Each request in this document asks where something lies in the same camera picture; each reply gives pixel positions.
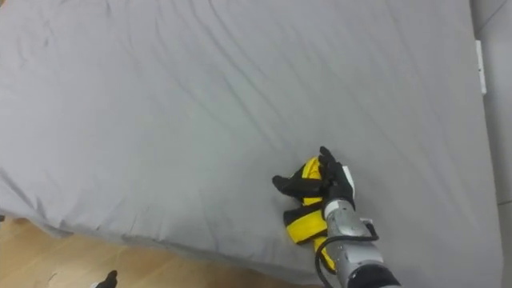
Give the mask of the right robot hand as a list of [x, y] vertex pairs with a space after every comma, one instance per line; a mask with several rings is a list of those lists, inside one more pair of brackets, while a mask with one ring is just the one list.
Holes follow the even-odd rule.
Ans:
[[272, 183], [281, 194], [300, 201], [340, 198], [355, 208], [354, 185], [349, 180], [349, 172], [347, 166], [321, 146], [319, 156], [308, 160], [288, 178], [273, 176]]

